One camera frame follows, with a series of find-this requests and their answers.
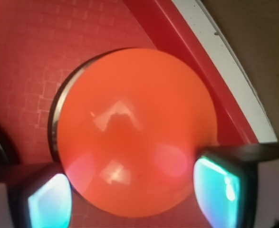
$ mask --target red wall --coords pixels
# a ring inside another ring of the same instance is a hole
[[[51,161],[48,112],[63,80],[123,47],[155,48],[120,0],[0,0],[0,124],[24,163]]]

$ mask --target red curved border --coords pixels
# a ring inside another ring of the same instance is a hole
[[[170,0],[124,0],[155,46],[187,63],[208,88],[218,119],[221,145],[258,143],[220,73]]]

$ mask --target red tiled surface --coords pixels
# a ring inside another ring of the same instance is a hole
[[[23,163],[50,162],[47,122],[64,79],[124,47],[155,48],[122,0],[0,0],[0,125]],[[192,195],[163,214],[121,218],[73,197],[71,227],[209,227]]]

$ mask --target white edge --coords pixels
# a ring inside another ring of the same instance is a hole
[[[172,0],[219,71],[260,143],[277,138],[256,91],[200,0]]]

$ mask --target cyan light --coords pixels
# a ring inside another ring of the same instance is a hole
[[[32,228],[66,228],[72,212],[72,192],[67,177],[52,177],[28,199]]]
[[[206,157],[194,165],[197,202],[214,228],[237,226],[240,179]]]

